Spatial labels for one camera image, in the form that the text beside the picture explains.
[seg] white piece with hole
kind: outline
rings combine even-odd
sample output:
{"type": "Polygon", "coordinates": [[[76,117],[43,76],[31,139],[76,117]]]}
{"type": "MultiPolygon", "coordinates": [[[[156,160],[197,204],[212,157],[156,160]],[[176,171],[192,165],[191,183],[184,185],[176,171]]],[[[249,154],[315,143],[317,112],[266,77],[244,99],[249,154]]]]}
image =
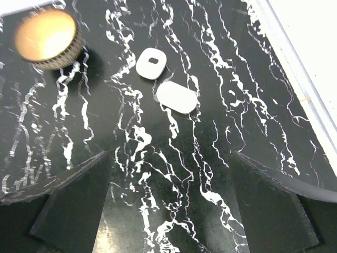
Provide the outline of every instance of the white piece with hole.
{"type": "Polygon", "coordinates": [[[156,95],[162,105],[183,114],[192,112],[198,103],[194,91],[172,81],[162,83],[156,95]]]}
{"type": "Polygon", "coordinates": [[[167,57],[163,51],[149,47],[139,56],[136,71],[146,79],[155,80],[163,73],[166,62],[167,57]]]}

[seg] white oval piece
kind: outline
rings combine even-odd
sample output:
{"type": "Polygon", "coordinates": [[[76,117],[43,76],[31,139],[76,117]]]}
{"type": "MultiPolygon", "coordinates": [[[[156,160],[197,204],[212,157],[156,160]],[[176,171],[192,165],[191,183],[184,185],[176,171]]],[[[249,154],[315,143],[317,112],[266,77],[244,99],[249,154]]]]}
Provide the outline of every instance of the white oval piece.
{"type": "Polygon", "coordinates": [[[183,114],[192,112],[198,103],[194,91],[172,81],[162,83],[156,95],[162,105],[183,114]]]}

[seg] tabletop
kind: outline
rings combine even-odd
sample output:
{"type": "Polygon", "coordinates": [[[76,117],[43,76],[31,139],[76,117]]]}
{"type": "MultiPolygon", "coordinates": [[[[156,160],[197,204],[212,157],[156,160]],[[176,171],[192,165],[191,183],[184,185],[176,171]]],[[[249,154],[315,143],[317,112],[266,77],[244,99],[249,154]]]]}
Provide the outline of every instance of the tabletop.
{"type": "Polygon", "coordinates": [[[337,179],[253,10],[240,0],[61,1],[85,45],[70,67],[18,56],[2,18],[2,194],[112,154],[94,252],[249,252],[227,165],[240,151],[314,186],[337,179]],[[135,64],[167,55],[155,81],[135,64]],[[198,95],[189,115],[155,99],[165,80],[198,95]]]}

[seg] round gold cap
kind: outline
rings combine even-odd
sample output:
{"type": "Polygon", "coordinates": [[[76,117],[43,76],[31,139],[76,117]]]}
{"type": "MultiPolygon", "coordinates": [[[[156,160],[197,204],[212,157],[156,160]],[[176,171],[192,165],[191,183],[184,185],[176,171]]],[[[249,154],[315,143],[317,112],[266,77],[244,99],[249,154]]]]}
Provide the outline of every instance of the round gold cap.
{"type": "Polygon", "coordinates": [[[19,25],[14,41],[21,57],[44,61],[58,56],[72,42],[76,21],[61,9],[49,9],[29,17],[19,25]]]}

